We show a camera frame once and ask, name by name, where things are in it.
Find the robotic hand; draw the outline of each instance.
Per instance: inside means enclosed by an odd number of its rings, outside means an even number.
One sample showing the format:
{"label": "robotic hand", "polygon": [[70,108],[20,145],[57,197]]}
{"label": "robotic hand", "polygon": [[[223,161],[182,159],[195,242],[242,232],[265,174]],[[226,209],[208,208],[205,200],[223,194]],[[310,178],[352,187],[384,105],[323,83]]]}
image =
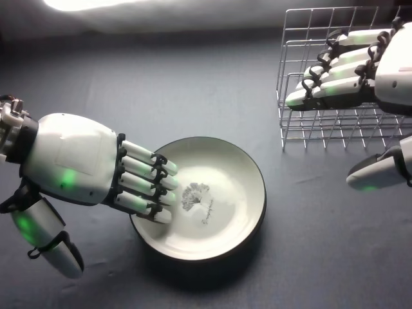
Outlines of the robotic hand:
{"label": "robotic hand", "polygon": [[0,204],[23,237],[60,273],[80,277],[82,257],[64,231],[57,211],[41,196],[80,205],[108,205],[157,223],[169,223],[167,206],[176,201],[177,166],[116,136],[90,119],[51,114],[35,121],[23,102],[0,96],[0,160],[20,164],[21,185]]}
{"label": "robotic hand", "polygon": [[[339,35],[334,42],[330,39]],[[332,32],[329,48],[309,67],[302,83],[286,98],[292,110],[344,109],[376,102],[387,113],[412,115],[412,23],[398,17],[391,29]],[[412,136],[400,146],[353,167],[346,179],[370,191],[406,182],[412,187]]]}

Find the metal grid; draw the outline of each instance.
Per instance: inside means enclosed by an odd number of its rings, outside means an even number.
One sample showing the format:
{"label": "metal grid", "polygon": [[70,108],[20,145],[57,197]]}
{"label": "metal grid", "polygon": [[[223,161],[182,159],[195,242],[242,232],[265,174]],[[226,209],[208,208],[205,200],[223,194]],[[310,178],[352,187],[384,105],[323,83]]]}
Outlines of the metal grid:
{"label": "metal grid", "polygon": [[[346,149],[361,142],[364,148],[379,142],[388,148],[399,137],[412,133],[412,118],[382,112],[374,103],[343,110],[291,111],[287,95],[295,90],[303,72],[317,62],[317,54],[327,47],[326,38],[335,29],[365,30],[390,28],[390,21],[411,6],[342,7],[287,10],[283,27],[281,59],[276,84],[282,148],[288,140],[311,141],[324,148],[339,142]],[[297,23],[307,21],[307,27]]]}

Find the bowl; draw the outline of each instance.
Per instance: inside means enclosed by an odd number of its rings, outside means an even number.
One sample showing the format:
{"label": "bowl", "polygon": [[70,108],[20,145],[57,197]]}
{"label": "bowl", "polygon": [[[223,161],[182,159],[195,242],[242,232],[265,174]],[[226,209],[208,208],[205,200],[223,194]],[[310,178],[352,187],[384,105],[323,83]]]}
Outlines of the bowl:
{"label": "bowl", "polygon": [[177,140],[157,150],[179,167],[171,224],[137,216],[140,237],[161,255],[206,262],[229,256],[260,228],[266,190],[256,163],[239,147],[210,137]]}

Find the metal wire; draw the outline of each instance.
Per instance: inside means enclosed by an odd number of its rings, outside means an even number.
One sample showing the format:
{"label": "metal wire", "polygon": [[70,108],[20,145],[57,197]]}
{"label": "metal wire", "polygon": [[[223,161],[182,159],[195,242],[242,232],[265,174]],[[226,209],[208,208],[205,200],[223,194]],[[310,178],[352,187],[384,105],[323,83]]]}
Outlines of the metal wire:
{"label": "metal wire", "polygon": [[[402,10],[411,8],[412,6],[391,8],[393,15],[386,20],[392,20]],[[292,111],[285,105],[287,95],[295,90],[305,69],[317,62],[317,54],[325,48],[326,38],[331,31],[390,28],[390,24],[379,21],[379,14],[382,11],[387,14],[388,10],[389,8],[378,6],[348,6],[286,11],[276,83],[283,150],[289,140],[303,141],[304,148],[310,142],[312,144],[312,141],[322,142],[325,149],[332,141],[341,141],[344,149],[356,143],[367,148],[371,143],[377,142],[388,148],[402,135],[412,133],[412,118],[384,113],[373,102],[345,110],[305,112]],[[348,23],[336,25],[335,20],[342,15],[347,17]],[[356,22],[358,16],[362,17],[361,25]],[[307,27],[293,26],[296,20],[305,18]]]}

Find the round plate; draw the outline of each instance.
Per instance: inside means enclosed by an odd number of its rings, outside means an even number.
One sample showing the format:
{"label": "round plate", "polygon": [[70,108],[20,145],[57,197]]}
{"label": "round plate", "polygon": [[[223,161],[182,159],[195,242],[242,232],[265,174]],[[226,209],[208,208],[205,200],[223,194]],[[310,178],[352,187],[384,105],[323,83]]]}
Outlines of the round plate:
{"label": "round plate", "polygon": [[266,190],[256,163],[239,147],[209,137],[192,137],[157,153],[177,164],[177,203],[171,224],[137,216],[131,221],[142,239],[173,259],[204,261],[227,255],[259,228]]}

